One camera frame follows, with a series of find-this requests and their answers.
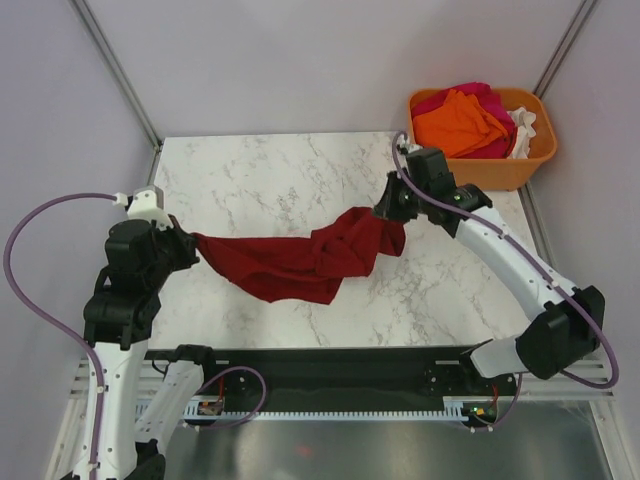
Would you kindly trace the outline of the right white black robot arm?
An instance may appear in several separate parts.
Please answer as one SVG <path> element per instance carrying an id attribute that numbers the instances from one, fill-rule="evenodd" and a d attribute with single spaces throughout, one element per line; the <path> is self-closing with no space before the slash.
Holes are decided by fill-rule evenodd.
<path id="1" fill-rule="evenodd" d="M 522 245 L 479 187 L 457 185 L 441 150 L 396 146 L 392 158 L 374 215 L 399 223 L 426 216 L 492 270 L 529 320 L 522 333 L 471 351 L 457 371 L 465 391 L 481 393 L 505 374 L 567 374 L 603 345 L 605 302 L 596 287 L 577 287 Z"/>

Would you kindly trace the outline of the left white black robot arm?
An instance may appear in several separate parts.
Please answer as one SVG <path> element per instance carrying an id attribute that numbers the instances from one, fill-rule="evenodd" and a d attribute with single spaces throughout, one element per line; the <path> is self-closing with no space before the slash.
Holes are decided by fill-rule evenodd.
<path id="1" fill-rule="evenodd" d="M 100 364 L 90 369 L 87 422 L 70 479 L 161 479 L 166 450 L 191 398 L 219 382 L 213 351 L 180 345 L 167 356 L 163 382 L 142 415 L 139 381 L 159 292 L 168 277 L 198 263 L 196 239 L 176 220 L 126 220 L 105 242 L 107 264 L 84 307 L 84 339 Z"/>

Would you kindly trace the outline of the dark red t shirt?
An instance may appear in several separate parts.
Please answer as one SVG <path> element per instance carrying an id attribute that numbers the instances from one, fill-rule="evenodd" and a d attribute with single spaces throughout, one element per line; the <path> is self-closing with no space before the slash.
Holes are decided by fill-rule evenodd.
<path id="1" fill-rule="evenodd" d="M 400 256 L 406 242 L 403 224 L 377 218 L 367 207 L 347 210 L 308 237 L 194 237 L 209 266 L 251 296 L 323 305 L 345 279 L 369 276 L 380 254 Z"/>

